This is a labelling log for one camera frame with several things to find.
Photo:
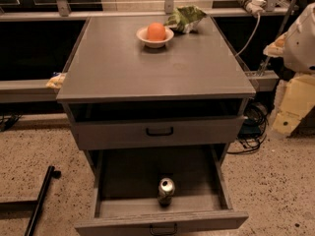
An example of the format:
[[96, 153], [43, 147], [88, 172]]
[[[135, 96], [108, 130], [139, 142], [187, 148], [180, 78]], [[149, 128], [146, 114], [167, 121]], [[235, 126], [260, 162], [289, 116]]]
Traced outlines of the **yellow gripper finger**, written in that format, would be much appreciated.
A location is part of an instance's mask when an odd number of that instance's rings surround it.
[[273, 130], [289, 136], [315, 107], [315, 77], [298, 74], [288, 82], [280, 80], [274, 105]]

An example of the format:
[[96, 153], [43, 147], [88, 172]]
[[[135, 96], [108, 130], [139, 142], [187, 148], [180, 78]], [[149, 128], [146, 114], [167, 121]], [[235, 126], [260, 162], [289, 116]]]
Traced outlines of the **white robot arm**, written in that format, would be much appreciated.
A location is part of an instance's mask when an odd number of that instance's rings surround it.
[[283, 58], [295, 73], [277, 87], [274, 131], [289, 136], [315, 106], [315, 3], [306, 6], [289, 29], [263, 51]]

